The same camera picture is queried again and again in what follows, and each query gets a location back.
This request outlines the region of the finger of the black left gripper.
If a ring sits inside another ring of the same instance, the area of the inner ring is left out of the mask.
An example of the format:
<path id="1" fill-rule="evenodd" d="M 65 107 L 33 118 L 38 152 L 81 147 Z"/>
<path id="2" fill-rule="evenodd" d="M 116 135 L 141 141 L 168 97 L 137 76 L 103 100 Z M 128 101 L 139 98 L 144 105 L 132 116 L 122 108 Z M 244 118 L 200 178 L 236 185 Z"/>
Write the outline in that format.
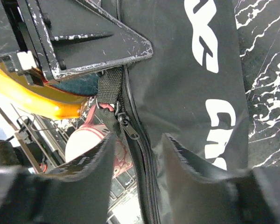
<path id="1" fill-rule="evenodd" d="M 56 81 L 151 58 L 149 40 L 91 0 L 40 0 L 40 33 Z"/>

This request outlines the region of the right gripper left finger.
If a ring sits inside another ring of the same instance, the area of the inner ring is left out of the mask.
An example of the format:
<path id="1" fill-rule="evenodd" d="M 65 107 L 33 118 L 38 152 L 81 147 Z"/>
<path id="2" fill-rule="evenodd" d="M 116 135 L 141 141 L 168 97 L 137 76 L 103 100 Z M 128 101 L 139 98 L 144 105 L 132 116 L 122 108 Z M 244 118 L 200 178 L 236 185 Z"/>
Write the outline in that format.
<path id="1" fill-rule="evenodd" d="M 0 166 L 0 224 L 104 224 L 116 136 L 47 174 Z"/>

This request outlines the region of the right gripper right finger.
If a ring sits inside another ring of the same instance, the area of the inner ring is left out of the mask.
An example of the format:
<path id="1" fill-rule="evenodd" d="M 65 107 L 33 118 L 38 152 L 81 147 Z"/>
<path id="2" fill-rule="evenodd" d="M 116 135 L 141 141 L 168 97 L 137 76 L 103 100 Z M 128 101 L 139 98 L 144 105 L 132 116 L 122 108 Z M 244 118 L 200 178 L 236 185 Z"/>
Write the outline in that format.
<path id="1" fill-rule="evenodd" d="M 167 209 L 176 224 L 280 224 L 280 167 L 226 171 L 162 136 Z"/>

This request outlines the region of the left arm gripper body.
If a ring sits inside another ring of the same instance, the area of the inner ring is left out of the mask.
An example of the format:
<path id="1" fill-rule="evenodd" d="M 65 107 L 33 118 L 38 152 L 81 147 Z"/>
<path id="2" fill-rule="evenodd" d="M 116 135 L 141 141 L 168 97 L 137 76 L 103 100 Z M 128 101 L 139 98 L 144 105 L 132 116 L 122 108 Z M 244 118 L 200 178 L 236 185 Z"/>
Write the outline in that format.
<path id="1" fill-rule="evenodd" d="M 36 1 L 0 0 L 0 63 L 29 85 L 51 78 L 49 59 L 37 31 Z"/>

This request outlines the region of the black racket bag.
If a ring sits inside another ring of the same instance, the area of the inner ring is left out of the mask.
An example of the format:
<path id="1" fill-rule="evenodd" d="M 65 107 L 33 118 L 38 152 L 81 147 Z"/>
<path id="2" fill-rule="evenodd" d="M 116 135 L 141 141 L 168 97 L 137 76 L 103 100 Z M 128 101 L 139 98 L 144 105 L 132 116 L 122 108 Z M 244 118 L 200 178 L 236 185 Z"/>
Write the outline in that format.
<path id="1" fill-rule="evenodd" d="M 248 165 L 248 109 L 230 0 L 104 0 L 148 39 L 153 56 L 122 68 L 117 116 L 137 173 L 146 224 L 175 224 L 167 209 L 162 136 L 212 165 Z"/>

